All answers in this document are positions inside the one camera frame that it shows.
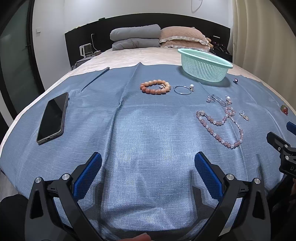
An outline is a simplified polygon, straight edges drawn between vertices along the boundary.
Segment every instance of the smartphone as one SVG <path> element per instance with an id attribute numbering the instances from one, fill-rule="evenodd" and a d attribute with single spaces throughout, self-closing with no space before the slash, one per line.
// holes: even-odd
<path id="1" fill-rule="evenodd" d="M 63 93 L 48 101 L 40 123 L 37 143 L 41 145 L 64 133 L 69 93 Z"/>

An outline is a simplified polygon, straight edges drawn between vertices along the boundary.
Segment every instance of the curtain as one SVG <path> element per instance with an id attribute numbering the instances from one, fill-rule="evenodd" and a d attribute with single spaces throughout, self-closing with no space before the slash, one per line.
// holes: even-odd
<path id="1" fill-rule="evenodd" d="M 270 0 L 232 0 L 233 63 L 296 108 L 296 37 Z"/>

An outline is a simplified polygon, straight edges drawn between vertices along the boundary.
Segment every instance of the gray pillow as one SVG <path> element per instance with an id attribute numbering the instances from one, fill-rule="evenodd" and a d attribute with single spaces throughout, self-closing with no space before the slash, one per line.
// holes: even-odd
<path id="1" fill-rule="evenodd" d="M 111 31 L 110 39 L 113 41 L 119 41 L 124 39 L 159 39 L 161 29 L 158 24 L 132 27 L 132 28 L 117 28 Z"/>
<path id="2" fill-rule="evenodd" d="M 159 47 L 159 39 L 126 39 L 112 44 L 112 50 Z"/>

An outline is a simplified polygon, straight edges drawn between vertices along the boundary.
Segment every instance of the plastic colander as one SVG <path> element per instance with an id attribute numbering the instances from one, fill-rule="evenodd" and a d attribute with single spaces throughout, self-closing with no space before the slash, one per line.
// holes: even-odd
<path id="1" fill-rule="evenodd" d="M 210 82 L 221 81 L 233 65 L 216 55 L 194 49 L 178 49 L 184 71 Z"/>

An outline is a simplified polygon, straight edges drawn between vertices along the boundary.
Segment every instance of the blue bedsheet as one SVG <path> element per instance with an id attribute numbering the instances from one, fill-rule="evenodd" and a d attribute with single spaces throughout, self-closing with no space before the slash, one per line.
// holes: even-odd
<path id="1" fill-rule="evenodd" d="M 194 84 L 195 91 L 187 96 L 173 89 L 161 96 L 142 93 L 140 83 L 153 79 L 167 80 L 172 87 Z M 45 106 L 64 92 L 70 98 L 64 134 L 38 146 Z M 244 130 L 239 148 L 224 147 L 197 120 L 198 110 L 217 120 L 225 115 L 220 104 L 206 102 L 211 94 L 231 97 L 234 119 Z M 107 68 L 69 77 L 26 111 L 3 147 L 0 166 L 17 190 L 29 197 L 37 176 L 57 179 L 97 151 L 102 168 L 78 203 L 104 238 L 148 232 L 153 240 L 190 240 L 217 205 L 194 167 L 195 154 L 202 151 L 225 173 L 248 181 L 259 177 L 267 191 L 272 189 L 282 175 L 279 153 L 266 142 L 267 133 L 273 131 L 296 146 L 296 137 L 286 130 L 286 123 L 296 123 L 296 116 L 292 111 L 284 115 L 282 104 L 262 83 L 242 76 L 227 74 L 219 83 L 208 83 L 198 82 L 175 65 Z M 238 114 L 240 110 L 250 121 Z M 239 137 L 230 120 L 212 127 L 226 141 L 233 143 Z M 238 200 L 227 226 L 239 204 Z"/>

